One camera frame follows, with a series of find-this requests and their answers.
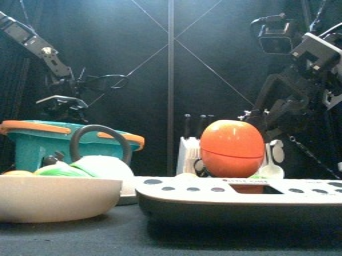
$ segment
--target orange egg-shaped toy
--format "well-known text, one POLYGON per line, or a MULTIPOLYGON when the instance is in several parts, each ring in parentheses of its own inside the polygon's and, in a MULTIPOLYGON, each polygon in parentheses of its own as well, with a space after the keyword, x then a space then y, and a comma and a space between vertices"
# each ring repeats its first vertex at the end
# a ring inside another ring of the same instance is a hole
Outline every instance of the orange egg-shaped toy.
POLYGON ((216 177, 248 178, 262 165, 265 142, 257 128, 242 121, 220 120, 201 137, 201 157, 216 177))

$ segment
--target teal basket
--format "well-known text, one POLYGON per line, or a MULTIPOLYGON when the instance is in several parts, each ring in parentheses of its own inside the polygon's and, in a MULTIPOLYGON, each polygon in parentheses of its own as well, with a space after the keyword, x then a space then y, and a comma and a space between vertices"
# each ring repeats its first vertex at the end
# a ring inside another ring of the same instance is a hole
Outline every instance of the teal basket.
MULTIPOLYGON (((45 157, 65 155, 63 161, 71 163, 70 140, 74 132, 83 125, 47 121, 5 121, 2 130, 17 145, 17 170, 37 171, 42 167, 45 157)), ((133 151, 144 148, 144 137, 118 131, 129 140, 133 151)), ((82 136, 79 152, 82 156, 106 155, 122 158, 123 150, 119 142, 107 134, 94 131, 82 136)))

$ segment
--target black backdrop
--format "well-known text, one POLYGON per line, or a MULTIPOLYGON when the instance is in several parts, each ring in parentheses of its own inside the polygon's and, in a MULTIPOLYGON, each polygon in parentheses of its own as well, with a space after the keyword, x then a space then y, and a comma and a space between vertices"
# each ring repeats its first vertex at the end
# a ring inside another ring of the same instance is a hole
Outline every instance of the black backdrop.
MULTIPOLYGON (((289 58, 264 54, 252 39, 250 22, 285 12, 305 30, 304 2, 315 13, 321 1, 25 1, 37 32, 77 77, 85 67, 86 75, 130 74, 127 87, 99 100, 101 94, 86 92, 83 99, 91 103, 90 123, 146 138, 133 159, 137 175, 174 173, 186 113, 194 119, 201 114, 237 119, 252 109, 268 75, 282 70, 289 58)), ((2 1, 0 10, 27 22, 21 1, 2 1)), ((327 27, 340 22, 341 6, 329 11, 327 27)), ((45 67, 13 41, 3 36, 0 40, 0 121, 41 119, 35 101, 49 96, 45 67)), ((289 178, 331 178, 292 144, 286 147, 289 178)), ((329 162, 331 156, 321 153, 329 162)), ((14 145, 2 137, 3 170, 13 156, 14 145)))

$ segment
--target table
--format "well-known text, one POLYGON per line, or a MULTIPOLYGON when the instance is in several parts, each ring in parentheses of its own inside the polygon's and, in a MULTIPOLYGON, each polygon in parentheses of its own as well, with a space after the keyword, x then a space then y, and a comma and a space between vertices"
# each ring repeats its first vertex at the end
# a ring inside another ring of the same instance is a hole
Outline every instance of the table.
POLYGON ((0 224, 0 255, 341 255, 342 227, 170 226, 139 206, 62 223, 0 224))

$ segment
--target bowl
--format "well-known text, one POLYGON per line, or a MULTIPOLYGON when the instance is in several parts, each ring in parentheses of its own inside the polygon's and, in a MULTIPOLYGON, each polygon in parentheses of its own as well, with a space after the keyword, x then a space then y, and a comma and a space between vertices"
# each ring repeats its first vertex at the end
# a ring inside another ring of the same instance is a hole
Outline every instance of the bowl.
POLYGON ((122 180, 0 175, 0 222, 81 220, 106 213, 121 198, 122 180))

